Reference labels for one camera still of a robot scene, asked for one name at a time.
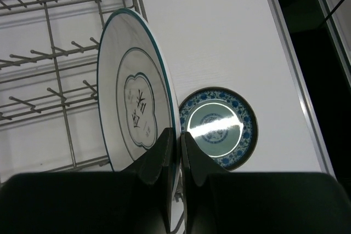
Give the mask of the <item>white plate teal line pattern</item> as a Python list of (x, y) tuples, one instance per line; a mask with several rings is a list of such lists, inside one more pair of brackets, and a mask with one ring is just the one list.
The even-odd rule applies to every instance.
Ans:
[(151, 207), (142, 230), (171, 229), (180, 173), (180, 120), (169, 67), (146, 20), (121, 8), (101, 34), (97, 63), (98, 110), (111, 169), (136, 173), (136, 197)]

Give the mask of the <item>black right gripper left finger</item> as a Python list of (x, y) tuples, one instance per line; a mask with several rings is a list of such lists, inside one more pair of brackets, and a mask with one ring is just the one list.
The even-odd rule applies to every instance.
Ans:
[(1, 188), (1, 233), (169, 233), (174, 134), (120, 172), (24, 173)]

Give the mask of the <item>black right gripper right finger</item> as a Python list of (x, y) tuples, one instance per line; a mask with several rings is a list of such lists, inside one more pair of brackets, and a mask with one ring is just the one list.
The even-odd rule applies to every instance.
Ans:
[(350, 233), (350, 200), (324, 173), (234, 172), (180, 137), (186, 233)]

